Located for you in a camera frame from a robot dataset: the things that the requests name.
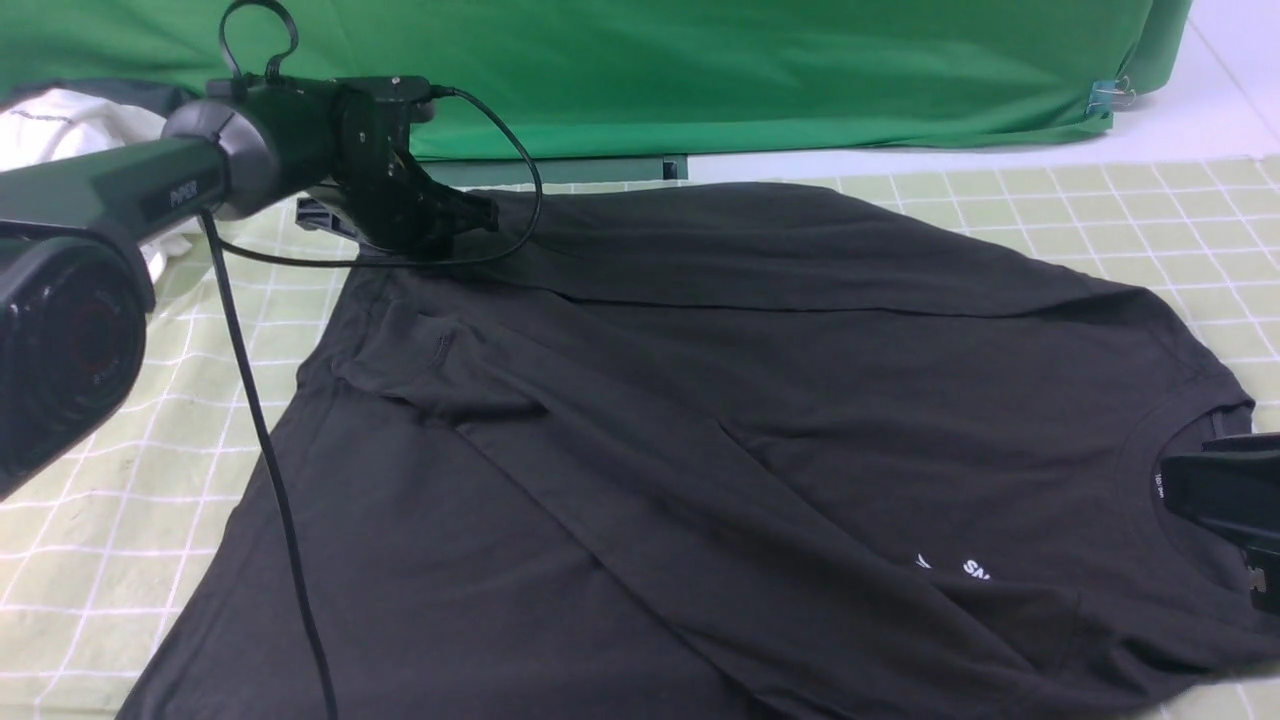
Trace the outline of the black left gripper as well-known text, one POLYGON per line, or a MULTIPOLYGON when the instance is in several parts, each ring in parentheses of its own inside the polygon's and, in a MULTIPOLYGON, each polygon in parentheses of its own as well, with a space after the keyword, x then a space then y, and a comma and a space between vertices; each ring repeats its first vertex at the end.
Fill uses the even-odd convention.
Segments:
POLYGON ((342 117, 344 158, 330 206, 303 196, 294 223, 361 241, 387 256, 451 256, 471 231, 497 232, 489 197, 434 181, 410 151, 410 131, 435 115, 435 90, 420 76, 339 78, 352 92, 342 117))

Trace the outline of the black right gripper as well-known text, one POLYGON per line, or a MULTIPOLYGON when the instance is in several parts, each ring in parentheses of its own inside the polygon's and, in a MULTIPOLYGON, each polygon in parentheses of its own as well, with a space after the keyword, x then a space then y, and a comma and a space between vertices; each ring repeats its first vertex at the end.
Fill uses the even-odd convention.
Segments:
POLYGON ((1164 502, 1242 550, 1254 609, 1279 614, 1279 434, 1226 436, 1160 461, 1164 502))

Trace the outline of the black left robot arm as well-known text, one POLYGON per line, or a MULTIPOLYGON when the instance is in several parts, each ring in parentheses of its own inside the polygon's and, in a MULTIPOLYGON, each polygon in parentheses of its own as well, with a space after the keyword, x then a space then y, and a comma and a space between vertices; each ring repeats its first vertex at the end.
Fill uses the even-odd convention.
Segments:
POLYGON ((434 181, 407 128, 439 92, 420 77, 209 83, 159 140, 3 174, 1 488, 101 427, 145 357, 155 307, 142 245, 210 211, 239 220, 293 193, 298 219, 412 261, 495 231, 492 200, 434 181))

